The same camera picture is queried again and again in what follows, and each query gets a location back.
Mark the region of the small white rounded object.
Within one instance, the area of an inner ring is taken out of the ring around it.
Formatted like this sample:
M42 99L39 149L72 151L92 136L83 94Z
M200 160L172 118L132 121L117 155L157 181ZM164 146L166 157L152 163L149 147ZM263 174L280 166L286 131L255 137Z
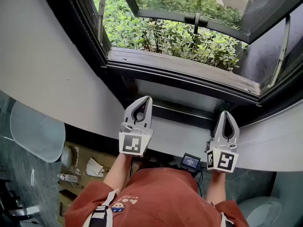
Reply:
M73 151L69 146L65 146L62 149L62 154L61 154L61 163L65 166L65 167L70 167L72 164L72 160L73 160Z

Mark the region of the black metal chair frame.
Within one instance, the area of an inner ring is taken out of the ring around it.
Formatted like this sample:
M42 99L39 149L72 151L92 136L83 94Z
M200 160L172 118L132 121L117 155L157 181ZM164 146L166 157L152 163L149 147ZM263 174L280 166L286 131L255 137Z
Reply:
M10 180L0 179L0 214L4 214L13 223L18 224L40 212L38 205L23 205L21 197L10 188Z

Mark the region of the large cardboard box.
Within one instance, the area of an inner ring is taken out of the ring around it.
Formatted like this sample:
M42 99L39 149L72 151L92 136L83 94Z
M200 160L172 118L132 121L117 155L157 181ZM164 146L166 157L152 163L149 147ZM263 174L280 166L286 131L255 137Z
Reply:
M60 186L76 195L78 195L89 182L102 182L116 160L116 156L114 155L90 150L86 147L82 147L68 141L65 142L65 146L70 147L72 150L72 161L71 166L69 167L62 165L61 173L74 175L78 178L78 181L76 183L72 183L60 180ZM96 177L87 174L87 163L91 158L104 167L103 177Z

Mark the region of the small black display device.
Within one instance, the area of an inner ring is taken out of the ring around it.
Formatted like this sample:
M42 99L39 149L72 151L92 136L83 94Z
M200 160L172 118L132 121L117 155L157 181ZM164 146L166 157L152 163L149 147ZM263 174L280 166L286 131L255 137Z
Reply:
M189 153L185 153L181 160L180 167L190 172L195 172L198 169L200 159L201 158L199 157L193 156Z

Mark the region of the person's right forearm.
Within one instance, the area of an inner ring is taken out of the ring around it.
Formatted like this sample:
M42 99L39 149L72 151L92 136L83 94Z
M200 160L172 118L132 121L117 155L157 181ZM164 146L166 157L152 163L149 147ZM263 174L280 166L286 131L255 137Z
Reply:
M214 205L226 200L225 173L212 172L205 200Z

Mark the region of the clear plastic water bottle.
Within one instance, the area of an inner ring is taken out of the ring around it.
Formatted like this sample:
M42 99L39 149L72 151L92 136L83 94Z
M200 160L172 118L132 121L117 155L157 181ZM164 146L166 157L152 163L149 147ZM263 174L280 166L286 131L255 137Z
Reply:
M70 182L70 183L77 183L78 182L78 177L75 175L68 175L68 174L58 174L57 177L60 180Z

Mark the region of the person's left forearm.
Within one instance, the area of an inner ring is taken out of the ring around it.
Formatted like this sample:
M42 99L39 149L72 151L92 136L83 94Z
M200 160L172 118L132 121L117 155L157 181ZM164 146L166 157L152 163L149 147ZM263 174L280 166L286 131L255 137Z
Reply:
M121 191L125 185L132 157L120 153L107 173L103 183Z

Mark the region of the white crumpled cloth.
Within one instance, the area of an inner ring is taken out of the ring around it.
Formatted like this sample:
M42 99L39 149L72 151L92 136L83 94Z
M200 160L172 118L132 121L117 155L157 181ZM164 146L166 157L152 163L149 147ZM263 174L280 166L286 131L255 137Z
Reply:
M102 178L104 176L104 166L91 157L87 163L86 173L90 176Z

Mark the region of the white plastic chair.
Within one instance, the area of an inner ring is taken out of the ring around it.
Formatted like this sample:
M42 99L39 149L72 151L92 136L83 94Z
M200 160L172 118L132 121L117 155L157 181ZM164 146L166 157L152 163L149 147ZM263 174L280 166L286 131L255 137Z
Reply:
M10 131L14 141L45 162L56 162L65 143L63 122L16 101L10 113Z

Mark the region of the small cardboard box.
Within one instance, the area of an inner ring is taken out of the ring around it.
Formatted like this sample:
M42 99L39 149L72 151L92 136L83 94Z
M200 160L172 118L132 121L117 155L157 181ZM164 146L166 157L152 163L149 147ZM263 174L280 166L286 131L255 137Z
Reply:
M64 226L64 215L71 203L76 199L77 195L70 192L69 190L59 191L58 197L58 214L57 219L60 224Z

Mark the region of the white rounded chair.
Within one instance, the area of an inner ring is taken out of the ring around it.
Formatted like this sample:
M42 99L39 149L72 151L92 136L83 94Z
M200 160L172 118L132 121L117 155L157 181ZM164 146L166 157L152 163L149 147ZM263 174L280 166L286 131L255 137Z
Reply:
M242 201L239 208L249 227L270 227L277 221L283 204L278 198L262 196Z

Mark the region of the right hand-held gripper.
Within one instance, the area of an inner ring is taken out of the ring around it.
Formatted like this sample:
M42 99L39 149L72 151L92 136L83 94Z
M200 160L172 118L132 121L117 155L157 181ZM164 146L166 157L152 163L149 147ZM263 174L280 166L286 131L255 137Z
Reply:
M232 134L228 138L225 136L226 118L232 128ZM237 143L239 135L240 130L234 117L229 112L222 111L214 130L214 141L206 143L208 171L233 173L239 157L236 152L238 145L234 143Z

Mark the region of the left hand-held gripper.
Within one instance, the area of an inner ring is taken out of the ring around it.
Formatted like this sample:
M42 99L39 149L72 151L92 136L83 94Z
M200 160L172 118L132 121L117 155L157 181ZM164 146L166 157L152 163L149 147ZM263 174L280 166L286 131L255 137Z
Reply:
M154 134L154 131L150 129L152 105L152 97L143 96L126 108L119 133L119 153L133 157L144 156ZM143 110L143 117L138 119L137 115L141 110Z

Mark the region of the green bushes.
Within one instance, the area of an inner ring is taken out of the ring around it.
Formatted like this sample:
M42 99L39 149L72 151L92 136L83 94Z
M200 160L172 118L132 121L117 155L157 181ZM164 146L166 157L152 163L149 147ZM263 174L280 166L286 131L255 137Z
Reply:
M241 14L215 0L138 0L146 9L162 5L177 11L201 11L225 25L238 28ZM136 17L125 0L106 0L104 28L113 47L144 50L201 62L223 70L239 67L245 42L207 28L182 22Z

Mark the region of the black window frame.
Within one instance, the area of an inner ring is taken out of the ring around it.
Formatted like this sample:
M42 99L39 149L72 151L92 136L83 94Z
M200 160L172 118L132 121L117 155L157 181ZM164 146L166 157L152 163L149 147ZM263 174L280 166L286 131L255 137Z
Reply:
M290 30L276 83L267 87L278 62L285 18L246 43L239 67L227 71L172 55L113 47L104 28L106 0L46 1L86 62L125 108L151 96L153 116L210 130L224 110L244 126L303 102L303 35L295 39Z

